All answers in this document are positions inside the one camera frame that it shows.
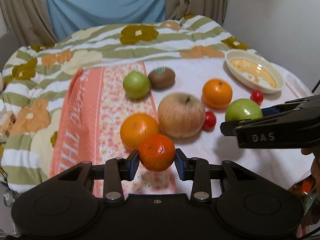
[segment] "kiwi fruit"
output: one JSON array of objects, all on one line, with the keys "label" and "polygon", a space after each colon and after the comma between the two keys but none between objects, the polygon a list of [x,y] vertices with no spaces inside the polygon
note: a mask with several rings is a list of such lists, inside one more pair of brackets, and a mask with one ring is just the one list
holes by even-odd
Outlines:
[{"label": "kiwi fruit", "polygon": [[176,74],[168,67],[158,67],[148,75],[153,89],[164,89],[174,84]]}]

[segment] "das logo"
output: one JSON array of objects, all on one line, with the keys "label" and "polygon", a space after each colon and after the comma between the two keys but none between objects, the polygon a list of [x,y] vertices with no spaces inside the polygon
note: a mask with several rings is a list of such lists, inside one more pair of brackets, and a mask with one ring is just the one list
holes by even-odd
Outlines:
[{"label": "das logo", "polygon": [[252,135],[252,141],[253,142],[267,142],[267,141],[273,141],[275,139],[274,133],[269,133],[267,135],[265,134],[261,134],[261,135],[257,135],[257,134],[253,134]]}]

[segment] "mandarin orange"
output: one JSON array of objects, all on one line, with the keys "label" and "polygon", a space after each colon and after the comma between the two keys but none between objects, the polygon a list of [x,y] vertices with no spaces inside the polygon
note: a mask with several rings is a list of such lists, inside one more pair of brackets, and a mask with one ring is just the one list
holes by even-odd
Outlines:
[{"label": "mandarin orange", "polygon": [[139,147],[140,162],[149,171],[165,171],[172,165],[175,156],[174,143],[162,134],[148,137]]}]

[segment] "orange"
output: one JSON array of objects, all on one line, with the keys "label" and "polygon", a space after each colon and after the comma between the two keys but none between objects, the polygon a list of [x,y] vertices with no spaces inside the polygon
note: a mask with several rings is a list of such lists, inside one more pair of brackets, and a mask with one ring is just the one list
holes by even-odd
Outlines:
[{"label": "orange", "polygon": [[210,79],[202,88],[202,99],[212,108],[225,108],[232,100],[232,88],[222,79]]},{"label": "orange", "polygon": [[147,114],[130,115],[121,125],[120,137],[129,150],[139,149],[139,146],[149,136],[160,133],[156,120]]},{"label": "orange", "polygon": [[174,143],[165,135],[150,136],[139,147],[139,159],[149,171],[165,171],[176,156]]}]

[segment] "flower pattern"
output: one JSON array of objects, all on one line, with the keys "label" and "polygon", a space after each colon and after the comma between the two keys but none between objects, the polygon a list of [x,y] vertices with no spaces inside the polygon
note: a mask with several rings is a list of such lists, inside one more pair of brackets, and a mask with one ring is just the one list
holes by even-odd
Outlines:
[{"label": "flower pattern", "polygon": [[160,27],[170,28],[174,31],[178,31],[181,29],[181,26],[174,21],[165,21],[160,25]]},{"label": "flower pattern", "polygon": [[3,144],[4,144],[4,143],[0,143],[0,163],[1,163],[2,155],[3,155],[3,150],[4,150]]},{"label": "flower pattern", "polygon": [[225,40],[222,40],[221,42],[226,44],[231,49],[244,49],[244,50],[251,49],[245,43],[238,41],[235,37],[232,37],[232,36]]},{"label": "flower pattern", "polygon": [[78,50],[74,53],[70,61],[66,61],[61,65],[62,70],[69,74],[74,75],[80,67],[94,65],[102,60],[102,53],[99,51]]},{"label": "flower pattern", "polygon": [[54,65],[54,63],[56,62],[60,64],[64,64],[65,62],[70,61],[72,57],[73,57],[73,52],[70,49],[66,49],[61,53],[49,54],[49,55],[43,56],[41,59],[41,63],[49,68],[52,65]]},{"label": "flower pattern", "polygon": [[194,14],[187,14],[184,18],[187,20],[187,19],[191,19],[193,17],[195,17]]},{"label": "flower pattern", "polygon": [[224,57],[224,53],[220,50],[213,49],[210,46],[194,46],[189,52],[180,52],[180,56],[183,58],[212,58]]},{"label": "flower pattern", "polygon": [[15,66],[12,69],[12,75],[5,78],[4,86],[6,87],[13,79],[17,80],[30,80],[31,78],[36,76],[36,66],[38,60],[36,58],[32,58],[25,64],[21,64],[19,66]]},{"label": "flower pattern", "polygon": [[48,127],[50,124],[50,114],[46,109],[48,104],[48,100],[40,99],[34,102],[31,108],[29,106],[22,108],[10,135],[36,132]]},{"label": "flower pattern", "polygon": [[36,52],[39,52],[45,49],[54,48],[54,44],[53,45],[31,45],[30,48]]},{"label": "flower pattern", "polygon": [[159,32],[155,26],[149,25],[128,25],[121,31],[120,42],[124,45],[134,45],[139,41],[153,41]]},{"label": "flower pattern", "polygon": [[53,149],[58,135],[60,117],[61,109],[58,109],[53,113],[48,127],[38,130],[31,141],[30,151],[39,155],[40,167],[48,177]]},{"label": "flower pattern", "polygon": [[82,29],[79,30],[75,33],[73,33],[71,36],[72,38],[76,38],[77,40],[83,40],[87,39],[91,36],[92,33],[98,31],[99,29],[103,28],[104,26],[97,26],[97,27],[92,27],[88,29]]},{"label": "flower pattern", "polygon": [[[99,123],[99,152],[103,160],[117,156],[126,158],[126,151],[120,138],[122,122],[131,114],[146,113],[155,117],[152,99],[147,97],[139,101],[126,98],[122,88],[124,77],[131,71],[145,72],[143,63],[114,65],[105,68],[104,90],[101,95],[100,123]],[[174,193],[174,179],[170,171],[161,173],[147,171],[142,165],[139,167],[133,182],[122,182],[125,196],[132,194],[172,194]]]}]

